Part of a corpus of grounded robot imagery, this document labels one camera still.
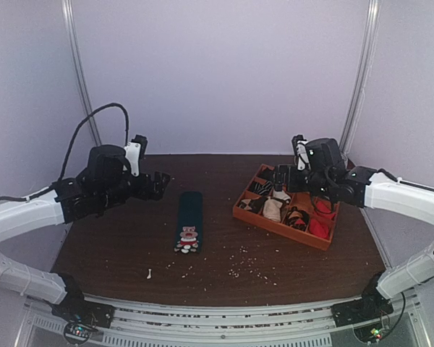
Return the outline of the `dark green patterned sock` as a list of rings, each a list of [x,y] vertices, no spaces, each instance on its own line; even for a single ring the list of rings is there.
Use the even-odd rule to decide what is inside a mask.
[[[197,254],[203,242],[203,195],[184,192],[179,197],[174,252]]]

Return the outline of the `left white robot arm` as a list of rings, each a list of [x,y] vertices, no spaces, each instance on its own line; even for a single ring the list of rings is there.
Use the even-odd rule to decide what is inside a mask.
[[[0,243],[48,226],[103,215],[129,198],[160,200],[170,176],[142,173],[144,146],[101,145],[90,150],[88,164],[75,178],[60,179],[39,192],[0,201]],[[59,306],[74,321],[84,320],[89,304],[69,275],[38,270],[0,252],[0,288]]]

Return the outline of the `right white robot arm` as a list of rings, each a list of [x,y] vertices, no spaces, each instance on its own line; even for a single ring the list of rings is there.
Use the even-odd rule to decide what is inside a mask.
[[[332,205],[387,210],[434,226],[434,188],[395,177],[383,168],[349,170],[334,138],[292,138],[295,162],[278,165],[272,175],[276,191],[308,192]],[[356,305],[357,314],[373,318],[384,302],[434,278],[434,241],[407,261],[375,276]]]

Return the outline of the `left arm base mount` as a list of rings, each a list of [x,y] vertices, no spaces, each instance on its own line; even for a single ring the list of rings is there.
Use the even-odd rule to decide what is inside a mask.
[[[49,306],[53,316],[66,322],[62,336],[71,346],[81,346],[91,338],[102,336],[103,329],[111,327],[115,313],[111,305],[86,300]]]

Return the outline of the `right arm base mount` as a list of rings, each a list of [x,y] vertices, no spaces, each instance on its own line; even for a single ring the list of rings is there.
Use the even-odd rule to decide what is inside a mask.
[[[331,313],[336,327],[351,325],[358,341],[371,344],[382,340],[391,328],[393,307],[388,301],[375,304],[370,299],[358,299],[334,304]]]

